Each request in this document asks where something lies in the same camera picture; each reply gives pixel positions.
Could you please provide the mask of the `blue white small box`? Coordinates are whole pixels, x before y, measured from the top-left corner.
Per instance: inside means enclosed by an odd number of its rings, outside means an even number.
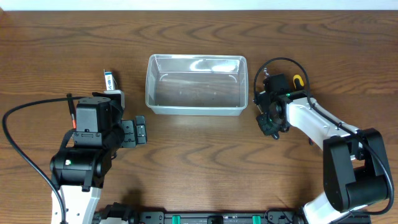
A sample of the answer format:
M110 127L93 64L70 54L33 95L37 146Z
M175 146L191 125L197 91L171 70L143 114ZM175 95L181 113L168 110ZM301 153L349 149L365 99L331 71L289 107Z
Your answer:
M111 71L104 70L104 80L107 91L113 91L117 89L116 79Z

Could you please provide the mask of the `small yellow black screwdriver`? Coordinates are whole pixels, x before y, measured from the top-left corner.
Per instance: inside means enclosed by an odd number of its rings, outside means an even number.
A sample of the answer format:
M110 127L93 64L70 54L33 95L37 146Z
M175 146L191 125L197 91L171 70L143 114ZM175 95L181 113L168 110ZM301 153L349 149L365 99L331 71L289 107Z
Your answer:
M311 146L314 145L314 142L313 142L312 139L310 139L310 138L308 139L308 143L309 143L309 145L311 145Z

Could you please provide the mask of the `silver offset ring wrench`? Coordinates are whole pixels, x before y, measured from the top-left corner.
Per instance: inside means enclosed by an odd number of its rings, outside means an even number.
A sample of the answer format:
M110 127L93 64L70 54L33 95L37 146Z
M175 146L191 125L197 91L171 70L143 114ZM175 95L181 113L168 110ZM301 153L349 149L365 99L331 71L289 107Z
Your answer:
M269 78L269 76L270 76L268 73L268 69L266 67L264 68L264 75L266 78Z

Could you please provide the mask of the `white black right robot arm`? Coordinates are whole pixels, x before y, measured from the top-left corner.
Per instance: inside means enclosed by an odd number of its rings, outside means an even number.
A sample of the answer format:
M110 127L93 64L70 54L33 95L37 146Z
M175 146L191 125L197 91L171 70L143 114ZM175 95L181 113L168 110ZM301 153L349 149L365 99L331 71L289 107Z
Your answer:
M256 118L266 136L301 130L323 151L323 193L306 203L295 223L338 223L382 215L394 203L384 140L374 128L346 124L305 90L257 92Z

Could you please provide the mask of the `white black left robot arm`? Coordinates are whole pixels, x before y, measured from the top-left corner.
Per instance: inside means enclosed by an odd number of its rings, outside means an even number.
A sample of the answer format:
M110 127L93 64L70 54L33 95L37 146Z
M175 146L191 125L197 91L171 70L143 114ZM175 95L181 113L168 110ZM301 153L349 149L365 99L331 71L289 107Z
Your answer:
M137 212L120 203L96 207L105 175L120 148L146 144L143 116L124 120L124 93L107 90L78 101L75 127L50 161L52 223L139 223Z

